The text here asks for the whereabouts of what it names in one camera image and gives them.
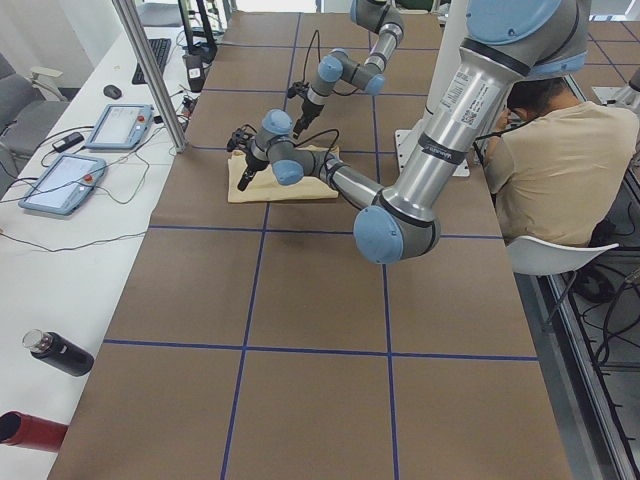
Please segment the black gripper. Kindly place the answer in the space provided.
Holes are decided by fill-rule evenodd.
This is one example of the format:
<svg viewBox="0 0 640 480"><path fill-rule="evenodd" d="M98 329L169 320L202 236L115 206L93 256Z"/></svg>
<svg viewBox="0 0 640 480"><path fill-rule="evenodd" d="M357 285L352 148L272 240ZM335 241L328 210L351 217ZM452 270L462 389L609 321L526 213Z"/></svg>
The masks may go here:
<svg viewBox="0 0 640 480"><path fill-rule="evenodd" d="M315 99L314 101L305 98L302 103L302 115L296 121L292 131L292 136L298 138L300 134L306 130L310 124L320 115L324 109L325 101Z"/></svg>
<svg viewBox="0 0 640 480"><path fill-rule="evenodd" d="M257 158L250 150L245 151L246 168L237 184L239 191L245 191L258 172L265 170L268 162Z"/></svg>

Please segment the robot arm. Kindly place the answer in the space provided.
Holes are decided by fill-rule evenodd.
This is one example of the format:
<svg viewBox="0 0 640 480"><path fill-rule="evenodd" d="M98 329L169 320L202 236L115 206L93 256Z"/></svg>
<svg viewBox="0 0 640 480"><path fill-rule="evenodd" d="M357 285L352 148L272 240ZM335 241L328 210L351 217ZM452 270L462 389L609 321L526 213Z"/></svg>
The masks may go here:
<svg viewBox="0 0 640 480"><path fill-rule="evenodd" d="M242 127L232 134L228 149L242 152L246 161L239 189L245 190L265 169L283 186L316 177L358 209L353 234L369 261L391 264L425 254L440 236L435 201L512 85L563 76L583 66L589 12L587 1L469 2L461 13L466 32L459 44L459 66L398 179L385 187L331 151L296 145L337 82L377 94L403 39L403 20L390 2L354 2L353 22L377 35L369 57L357 63L343 50L332 51L320 61L311 82L291 89L303 101L299 119L273 109L256 132Z"/></svg>
<svg viewBox="0 0 640 480"><path fill-rule="evenodd" d="M302 114L293 127L295 138L320 115L338 81L372 96L384 86L386 67L404 38L401 15L390 1L354 1L350 18L378 39L364 62L359 63L346 50L336 48L319 60L317 73L310 81L301 80L289 87L288 97L303 99Z"/></svg>

